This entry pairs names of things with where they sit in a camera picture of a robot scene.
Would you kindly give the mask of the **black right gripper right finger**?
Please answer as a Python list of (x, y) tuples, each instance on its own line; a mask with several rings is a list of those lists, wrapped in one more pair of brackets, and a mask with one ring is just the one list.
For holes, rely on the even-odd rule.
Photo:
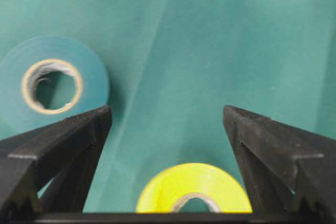
[(335, 218), (335, 140), (231, 105), (223, 125), (254, 213)]

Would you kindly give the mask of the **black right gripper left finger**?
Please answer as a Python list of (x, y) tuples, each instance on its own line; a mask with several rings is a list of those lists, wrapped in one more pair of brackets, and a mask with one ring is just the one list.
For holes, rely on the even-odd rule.
[(1, 140), (1, 219), (82, 212), (111, 126), (105, 105)]

